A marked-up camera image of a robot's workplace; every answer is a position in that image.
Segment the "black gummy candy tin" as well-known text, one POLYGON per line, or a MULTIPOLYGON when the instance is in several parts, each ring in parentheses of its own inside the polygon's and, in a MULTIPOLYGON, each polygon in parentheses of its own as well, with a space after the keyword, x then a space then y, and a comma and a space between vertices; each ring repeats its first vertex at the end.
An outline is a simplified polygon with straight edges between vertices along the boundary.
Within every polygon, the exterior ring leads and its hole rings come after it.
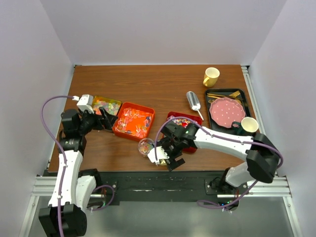
POLYGON ((103 96, 95 96, 92 102, 92 108, 97 115, 101 115, 102 107, 107 113, 116 116, 122 106, 122 102, 103 96))

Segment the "gold round lid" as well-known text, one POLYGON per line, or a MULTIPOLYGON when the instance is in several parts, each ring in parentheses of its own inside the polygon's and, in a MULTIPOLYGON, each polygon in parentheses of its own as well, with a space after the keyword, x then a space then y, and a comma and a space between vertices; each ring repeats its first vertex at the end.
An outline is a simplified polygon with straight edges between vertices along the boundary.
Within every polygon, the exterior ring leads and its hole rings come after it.
POLYGON ((159 161, 159 164, 160 164, 161 166, 167 166, 166 161, 163 160, 163 159, 161 159, 161 160, 159 161))

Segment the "orange candy tin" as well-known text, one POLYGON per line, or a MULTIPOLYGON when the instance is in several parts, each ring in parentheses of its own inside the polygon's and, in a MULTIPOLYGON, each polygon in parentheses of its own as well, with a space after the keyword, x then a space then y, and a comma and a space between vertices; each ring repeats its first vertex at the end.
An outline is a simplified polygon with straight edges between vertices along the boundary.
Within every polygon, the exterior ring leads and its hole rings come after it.
POLYGON ((154 123, 155 111, 149 107, 124 102, 117 117, 112 128, 114 134, 138 142, 148 137, 154 123))

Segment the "red lollipop tin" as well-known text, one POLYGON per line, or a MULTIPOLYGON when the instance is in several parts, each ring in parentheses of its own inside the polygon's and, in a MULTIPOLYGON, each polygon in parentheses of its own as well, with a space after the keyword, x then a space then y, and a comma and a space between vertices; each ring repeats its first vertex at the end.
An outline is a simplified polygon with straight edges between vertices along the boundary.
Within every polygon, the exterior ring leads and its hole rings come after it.
POLYGON ((183 114, 183 113, 178 113, 178 112, 169 112, 167 115, 167 120, 170 120, 174 117, 185 117, 185 118, 177 118, 177 119, 173 120, 173 122, 175 124, 181 125, 184 128, 186 128, 188 126, 188 124, 191 123, 191 121, 189 119, 194 120, 199 125, 202 124, 202 119, 200 117, 188 115, 188 114, 183 114))

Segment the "clear glass jar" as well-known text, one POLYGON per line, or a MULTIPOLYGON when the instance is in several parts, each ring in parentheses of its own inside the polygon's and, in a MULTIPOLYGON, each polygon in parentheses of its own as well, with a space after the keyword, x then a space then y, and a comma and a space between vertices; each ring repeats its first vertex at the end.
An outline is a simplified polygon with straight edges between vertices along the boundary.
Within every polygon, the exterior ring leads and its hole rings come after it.
POLYGON ((144 157, 146 157, 153 148, 154 141, 150 138, 144 138, 138 143, 138 151, 144 157))

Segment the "metal scoop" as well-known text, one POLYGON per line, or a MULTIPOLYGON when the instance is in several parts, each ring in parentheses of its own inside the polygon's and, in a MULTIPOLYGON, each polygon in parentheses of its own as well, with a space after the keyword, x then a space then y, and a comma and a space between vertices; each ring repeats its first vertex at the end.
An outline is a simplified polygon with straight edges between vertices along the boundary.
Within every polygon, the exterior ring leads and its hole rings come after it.
POLYGON ((200 101, 199 101, 197 95, 196 95, 193 91, 188 91, 188 92, 186 93, 186 97, 187 97, 187 99, 188 99, 190 108, 191 108, 193 111, 198 112, 200 118, 202 119, 202 121, 204 121, 204 118, 203 118, 201 112, 199 111, 199 110, 201 109, 201 104, 200 104, 200 101))

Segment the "black tray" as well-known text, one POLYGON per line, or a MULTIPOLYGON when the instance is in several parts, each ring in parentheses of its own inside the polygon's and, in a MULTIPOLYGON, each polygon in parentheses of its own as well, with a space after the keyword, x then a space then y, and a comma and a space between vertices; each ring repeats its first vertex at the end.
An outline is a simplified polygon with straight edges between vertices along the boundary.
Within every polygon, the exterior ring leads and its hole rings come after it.
POLYGON ((215 121, 212 120, 209 109, 210 109, 210 105, 212 102, 214 102, 216 99, 219 98, 214 98, 214 97, 208 97, 206 96, 207 93, 212 93, 212 94, 220 94, 220 95, 230 95, 235 91, 240 91, 241 93, 241 97, 242 97, 242 101, 238 101, 236 100, 239 104, 241 104, 246 112, 246 117, 251 117, 251 113, 250 113, 250 109, 248 106, 248 101, 246 99, 245 93, 243 90, 241 89, 237 89, 237 88, 224 88, 224 89, 207 89, 205 91, 205 100, 206 100, 206 104, 207 104, 207 112, 208 112, 208 117, 209 117, 209 123, 210 123, 210 127, 212 130, 218 131, 218 132, 223 132, 223 133, 227 133, 227 134, 231 134, 231 135, 236 135, 235 130, 231 127, 231 128, 225 128, 222 126, 219 126, 215 123, 215 121))

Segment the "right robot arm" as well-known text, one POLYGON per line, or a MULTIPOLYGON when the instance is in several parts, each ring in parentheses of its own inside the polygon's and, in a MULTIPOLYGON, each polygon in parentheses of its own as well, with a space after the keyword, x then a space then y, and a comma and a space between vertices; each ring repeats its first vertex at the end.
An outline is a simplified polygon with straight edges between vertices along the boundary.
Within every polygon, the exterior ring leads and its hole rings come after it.
POLYGON ((160 132, 164 135, 155 141, 148 158, 155 164, 164 160, 170 171, 184 164, 180 157, 186 148, 210 149, 237 157, 244 162, 227 168, 210 186, 220 192, 231 194, 240 185, 257 180, 270 184, 283 159, 279 151, 262 133, 255 136, 237 136, 211 130, 195 122, 187 127, 166 122, 160 132))

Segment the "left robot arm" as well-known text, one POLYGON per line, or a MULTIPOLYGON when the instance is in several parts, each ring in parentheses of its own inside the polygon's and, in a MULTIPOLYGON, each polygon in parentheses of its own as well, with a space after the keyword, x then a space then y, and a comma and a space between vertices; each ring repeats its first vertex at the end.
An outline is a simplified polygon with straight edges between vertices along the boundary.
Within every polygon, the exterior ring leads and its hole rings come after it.
POLYGON ((88 202, 91 194, 101 191, 102 181, 97 169, 79 169, 85 136, 92 130, 111 130, 118 119, 104 108, 99 110, 99 115, 76 109, 61 114, 57 179, 48 206, 39 211, 39 221, 48 237, 81 237, 86 233, 88 202))

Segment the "pink dotted plate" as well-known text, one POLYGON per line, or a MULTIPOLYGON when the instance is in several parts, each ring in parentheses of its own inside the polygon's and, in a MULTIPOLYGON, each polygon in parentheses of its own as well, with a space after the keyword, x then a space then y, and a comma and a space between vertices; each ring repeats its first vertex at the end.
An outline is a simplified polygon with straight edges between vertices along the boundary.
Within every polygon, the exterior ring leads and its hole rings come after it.
POLYGON ((211 103, 209 109, 211 118, 219 126, 231 128, 234 122, 241 122, 246 112, 236 100, 224 97, 211 103))

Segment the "gold chopsticks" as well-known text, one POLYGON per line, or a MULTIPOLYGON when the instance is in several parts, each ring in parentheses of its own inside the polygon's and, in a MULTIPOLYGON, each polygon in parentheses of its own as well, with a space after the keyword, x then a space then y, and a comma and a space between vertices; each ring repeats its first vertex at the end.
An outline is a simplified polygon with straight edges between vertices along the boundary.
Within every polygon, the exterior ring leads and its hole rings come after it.
POLYGON ((216 97, 216 98, 223 98, 223 97, 226 97, 226 98, 230 98, 230 99, 237 99, 236 97, 232 97, 232 96, 228 96, 228 95, 220 95, 220 94, 212 94, 212 93, 207 93, 206 96, 208 97, 216 97))

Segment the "dark green cup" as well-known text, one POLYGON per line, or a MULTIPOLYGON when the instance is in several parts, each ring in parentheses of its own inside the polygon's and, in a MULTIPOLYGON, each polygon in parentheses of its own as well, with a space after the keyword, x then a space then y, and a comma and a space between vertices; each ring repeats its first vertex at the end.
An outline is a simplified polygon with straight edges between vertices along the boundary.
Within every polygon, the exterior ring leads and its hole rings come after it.
POLYGON ((241 122, 232 122, 236 135, 251 136, 259 129, 259 123, 252 117, 244 117, 241 122))

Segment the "yellow mug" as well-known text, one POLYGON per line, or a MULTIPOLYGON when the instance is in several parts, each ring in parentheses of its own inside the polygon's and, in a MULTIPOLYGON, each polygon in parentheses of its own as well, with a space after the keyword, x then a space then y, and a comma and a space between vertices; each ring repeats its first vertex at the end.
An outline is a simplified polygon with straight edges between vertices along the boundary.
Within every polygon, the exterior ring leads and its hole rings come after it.
POLYGON ((217 68, 209 67, 205 70, 203 85, 206 87, 213 87, 217 82, 220 71, 217 68))

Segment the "gold fork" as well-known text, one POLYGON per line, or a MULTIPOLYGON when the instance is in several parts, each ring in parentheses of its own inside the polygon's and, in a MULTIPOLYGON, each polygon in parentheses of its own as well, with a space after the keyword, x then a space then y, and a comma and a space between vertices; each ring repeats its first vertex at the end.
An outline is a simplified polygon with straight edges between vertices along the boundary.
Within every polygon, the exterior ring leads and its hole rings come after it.
POLYGON ((228 95, 227 97, 230 98, 230 99, 235 99, 235 100, 238 100, 238 101, 242 101, 241 93, 240 93, 239 90, 233 92, 232 94, 228 95))

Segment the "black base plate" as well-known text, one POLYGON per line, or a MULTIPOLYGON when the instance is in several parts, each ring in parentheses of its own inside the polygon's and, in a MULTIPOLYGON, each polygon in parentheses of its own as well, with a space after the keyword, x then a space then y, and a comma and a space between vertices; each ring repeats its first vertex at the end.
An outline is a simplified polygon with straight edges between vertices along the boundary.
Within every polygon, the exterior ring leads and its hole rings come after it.
POLYGON ((79 177, 96 175, 97 186, 107 185, 106 194, 101 190, 93 192, 92 200, 101 199, 110 205, 126 201, 140 202, 196 202, 218 198, 220 192, 211 186, 219 181, 224 171, 117 171, 99 172, 96 169, 83 170, 79 177))

